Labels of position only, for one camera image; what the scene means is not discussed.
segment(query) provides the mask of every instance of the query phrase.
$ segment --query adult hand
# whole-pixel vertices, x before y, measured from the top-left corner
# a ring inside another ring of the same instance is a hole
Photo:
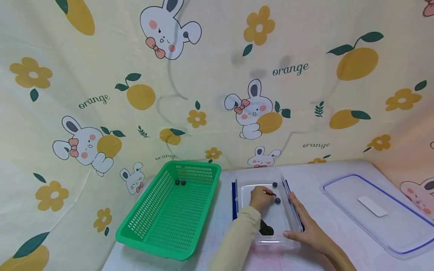
[[[276,199],[272,191],[265,186],[256,186],[250,192],[250,206],[261,212],[262,209]]]
[[[311,245],[316,251],[322,254],[327,254],[331,249],[335,248],[336,243],[318,226],[309,213],[304,208],[303,204],[296,198],[294,192],[288,194],[288,198],[294,205],[300,220],[304,225],[304,232],[284,231],[283,236],[288,239],[296,240],[302,243]]]

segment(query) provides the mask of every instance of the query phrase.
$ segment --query sleeve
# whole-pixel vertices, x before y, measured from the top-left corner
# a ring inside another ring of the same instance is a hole
[[[208,271],[240,271],[259,232],[260,221],[261,214],[255,208],[242,208],[214,254]]]

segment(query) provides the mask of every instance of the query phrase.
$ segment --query white table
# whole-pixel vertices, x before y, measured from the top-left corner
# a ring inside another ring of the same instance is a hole
[[[434,270],[434,250],[409,260],[398,260],[389,255],[378,243],[359,228],[319,187],[328,180],[350,173],[384,181],[393,186],[366,161],[342,161],[278,167],[292,191],[304,204],[318,225],[347,253],[359,271],[422,271]],[[214,195],[207,221],[195,254],[185,262],[163,259],[129,248],[116,242],[103,271],[205,271],[214,252],[232,223],[231,183],[241,170],[223,171]],[[311,248],[298,251],[276,250],[260,253],[254,245],[244,264],[245,271],[316,271],[333,270],[328,260]]]

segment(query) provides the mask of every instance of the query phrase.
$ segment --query yellow flower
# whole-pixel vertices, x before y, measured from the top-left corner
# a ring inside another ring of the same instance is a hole
[[[259,14],[250,13],[247,17],[247,27],[244,30],[244,39],[247,42],[254,41],[256,45],[263,45],[267,41],[267,34],[270,34],[276,26],[273,20],[268,19],[270,8],[262,6]]]
[[[41,211],[50,208],[53,212],[59,211],[63,207],[63,200],[68,197],[69,191],[62,188],[57,181],[52,181],[47,186],[41,186],[35,194],[35,198],[41,201],[38,204],[38,209]]]
[[[97,232],[102,232],[111,222],[112,215],[110,215],[110,208],[106,208],[105,210],[100,209],[96,213],[98,217],[93,223],[93,227],[96,228]]]
[[[367,147],[374,147],[376,150],[388,150],[390,148],[390,135],[384,134],[380,137],[374,138],[371,143],[366,145]]]
[[[191,110],[188,114],[190,116],[187,118],[187,121],[191,123],[193,128],[199,128],[199,125],[205,126],[207,124],[207,121],[205,120],[207,114],[205,114],[205,112]]]
[[[210,150],[205,151],[207,159],[218,159],[221,155],[221,151],[219,151],[216,147],[212,147]]]
[[[408,110],[413,107],[414,103],[417,103],[422,99],[422,95],[412,93],[411,89],[403,88],[395,92],[395,96],[386,100],[386,111],[392,111],[397,108],[402,110]]]
[[[22,64],[12,63],[9,67],[10,71],[18,75],[15,77],[15,82],[23,88],[47,88],[50,86],[48,78],[53,76],[49,68],[39,67],[36,60],[31,57],[23,57]]]
[[[326,159],[321,159],[321,158],[315,158],[313,161],[307,162],[308,164],[314,164],[314,163],[325,163],[327,162]]]

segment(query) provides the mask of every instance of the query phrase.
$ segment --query yellow orange fruit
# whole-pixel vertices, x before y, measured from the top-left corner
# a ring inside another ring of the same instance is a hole
[[[181,137],[174,135],[170,129],[161,130],[160,139],[170,145],[178,145],[181,142]]]
[[[330,128],[345,129],[357,124],[360,120],[351,115],[351,109],[336,112],[330,119]]]
[[[48,259],[49,252],[47,247],[40,245],[35,251],[25,257],[10,257],[0,265],[0,271],[42,271],[47,265]]]
[[[263,134],[269,134],[280,128],[282,125],[282,116],[277,112],[266,113],[256,122],[259,124],[259,131]]]
[[[104,153],[105,157],[113,158],[122,148],[122,141],[112,134],[105,135],[98,140],[96,149]]]
[[[138,110],[146,110],[155,102],[155,92],[148,85],[134,85],[127,90],[127,99]]]
[[[374,49],[361,47],[348,52],[339,62],[336,75],[343,81],[360,79],[370,74],[378,64]]]
[[[93,22],[92,14],[83,0],[68,0],[66,18],[81,33],[88,36],[92,36],[95,33],[95,23]]]

